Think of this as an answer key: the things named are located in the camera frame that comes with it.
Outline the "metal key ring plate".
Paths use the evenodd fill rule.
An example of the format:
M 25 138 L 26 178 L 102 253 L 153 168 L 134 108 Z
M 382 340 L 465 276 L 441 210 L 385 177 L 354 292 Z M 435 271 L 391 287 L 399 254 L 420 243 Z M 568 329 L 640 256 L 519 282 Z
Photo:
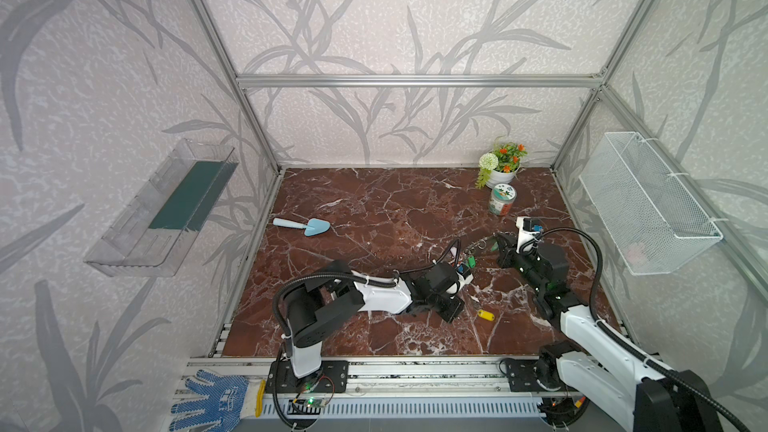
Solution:
M 460 254 L 460 263 L 467 264 L 467 258 L 474 256 L 476 259 L 476 267 L 482 266 L 484 262 L 488 260 L 495 261 L 498 257 L 499 245 L 495 234 L 478 239 L 471 244 L 463 248 Z

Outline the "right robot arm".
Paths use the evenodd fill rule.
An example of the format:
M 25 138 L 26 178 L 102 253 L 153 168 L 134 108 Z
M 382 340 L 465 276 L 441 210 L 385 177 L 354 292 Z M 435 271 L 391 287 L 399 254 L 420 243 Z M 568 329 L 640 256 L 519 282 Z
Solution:
M 720 431 L 724 422 L 746 430 L 698 375 L 669 367 L 600 318 L 595 299 L 604 261 L 589 234 L 581 235 L 596 254 L 588 301 L 568 287 L 566 254 L 544 242 L 548 234 L 535 220 L 523 217 L 517 234 L 495 236 L 498 265 L 521 273 L 534 291 L 539 314 L 565 337 L 539 352 L 542 387 L 576 389 L 626 431 Z

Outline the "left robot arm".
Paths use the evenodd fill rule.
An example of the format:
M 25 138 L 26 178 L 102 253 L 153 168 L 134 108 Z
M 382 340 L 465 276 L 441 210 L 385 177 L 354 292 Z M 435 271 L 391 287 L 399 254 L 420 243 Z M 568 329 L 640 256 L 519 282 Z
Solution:
M 454 240 L 426 266 L 391 278 L 352 270 L 343 261 L 290 280 L 276 292 L 272 313 L 282 330 L 282 353 L 298 379 L 322 370 L 322 343 L 360 312 L 435 313 L 452 322 L 465 308 L 459 297 L 473 281 L 475 258 Z

